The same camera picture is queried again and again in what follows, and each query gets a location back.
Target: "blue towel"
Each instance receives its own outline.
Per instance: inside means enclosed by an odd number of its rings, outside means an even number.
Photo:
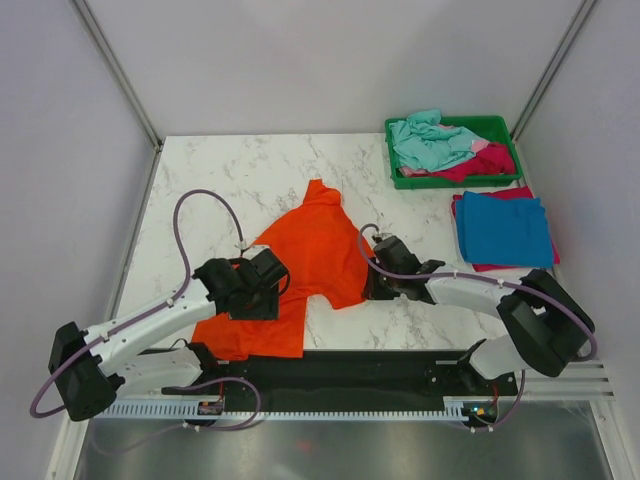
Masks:
[[[553,247],[538,198],[502,200],[465,192],[456,202],[460,253],[470,263],[551,268]]]

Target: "green basket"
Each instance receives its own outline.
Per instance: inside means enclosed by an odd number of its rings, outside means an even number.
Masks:
[[[391,125],[404,118],[390,118],[384,122],[387,134],[387,146],[389,147],[389,160],[391,161],[391,178],[397,189],[415,188],[469,188],[469,187],[506,187],[514,180],[522,178],[522,167],[516,149],[511,142],[507,124],[504,118],[498,115],[482,115],[473,117],[442,117],[442,125],[452,125],[455,127],[467,127],[476,135],[489,140],[506,145],[513,162],[516,165],[516,173],[513,175],[469,175],[461,183],[452,182],[441,177],[404,177],[400,173],[400,162],[398,155],[393,150],[391,141]]]

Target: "orange t-shirt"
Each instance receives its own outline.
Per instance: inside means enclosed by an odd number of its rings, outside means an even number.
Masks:
[[[196,325],[193,342],[206,344],[223,360],[301,357],[309,296],[324,295],[335,309],[363,302],[368,266],[358,251],[358,230],[340,200],[338,190],[311,180],[302,205],[256,239],[255,244],[268,245],[291,274],[277,320],[230,320],[220,314]],[[372,256],[368,246],[367,253]]]

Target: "pink cloth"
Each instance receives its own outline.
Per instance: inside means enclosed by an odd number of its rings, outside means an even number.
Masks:
[[[480,150],[484,150],[488,146],[489,146],[489,140],[485,140],[483,138],[473,142],[473,144],[471,145],[471,151],[473,153],[478,153]]]
[[[400,167],[400,172],[405,177],[442,177],[455,183],[462,183],[468,175],[514,174],[516,173],[516,165],[505,145],[489,143],[472,159],[448,170],[430,173],[424,169],[412,170],[409,167]]]
[[[488,197],[501,198],[502,200],[509,200],[511,198],[534,198],[533,193],[529,189],[529,187],[519,187],[519,188],[510,188],[508,190],[499,190],[497,192],[483,193],[482,195],[486,195]],[[453,202],[451,202],[451,212],[453,213],[453,218],[456,216],[456,200],[461,200],[462,195],[454,195]],[[553,242],[551,243],[553,248],[553,263],[560,263],[560,255],[558,255],[558,250],[556,250]],[[482,265],[482,264],[471,264],[473,269],[476,272],[486,272],[487,270],[503,270],[505,268],[513,268],[506,267],[504,265]]]

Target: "white marble surface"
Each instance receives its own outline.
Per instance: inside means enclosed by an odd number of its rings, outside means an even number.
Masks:
[[[170,290],[183,278],[171,217],[186,191],[221,194],[236,211],[250,243],[275,219],[300,205],[310,179],[342,192],[343,208],[360,227],[377,223],[423,261],[463,265],[450,211],[457,190],[393,188],[380,134],[169,137],[164,147],[126,281],[119,314]],[[226,210],[205,196],[183,207],[180,229],[192,266],[234,256],[237,236]],[[191,338],[193,328],[172,335]],[[458,307],[397,299],[333,310],[309,300],[307,349],[468,348],[505,332],[494,318]]]

